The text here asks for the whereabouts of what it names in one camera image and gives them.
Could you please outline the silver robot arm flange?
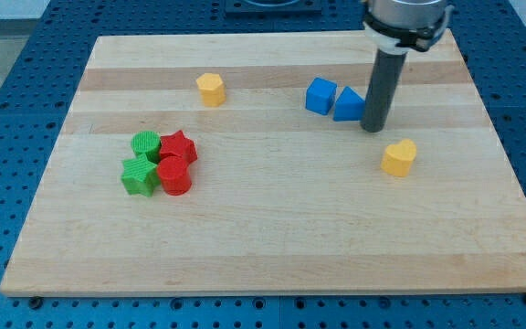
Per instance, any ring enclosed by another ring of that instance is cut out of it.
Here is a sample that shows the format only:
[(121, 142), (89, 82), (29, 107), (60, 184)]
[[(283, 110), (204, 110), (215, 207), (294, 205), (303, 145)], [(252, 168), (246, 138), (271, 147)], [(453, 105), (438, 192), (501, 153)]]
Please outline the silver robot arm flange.
[(367, 0), (363, 26), (386, 54), (427, 52), (446, 32), (453, 11), (447, 0)]

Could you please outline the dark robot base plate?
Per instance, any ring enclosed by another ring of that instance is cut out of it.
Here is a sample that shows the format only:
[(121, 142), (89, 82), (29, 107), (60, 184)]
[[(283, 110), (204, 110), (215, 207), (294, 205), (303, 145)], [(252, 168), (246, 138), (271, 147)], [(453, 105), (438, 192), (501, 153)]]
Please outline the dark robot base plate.
[(229, 15), (317, 14), (322, 9), (322, 0), (224, 0), (223, 3)]

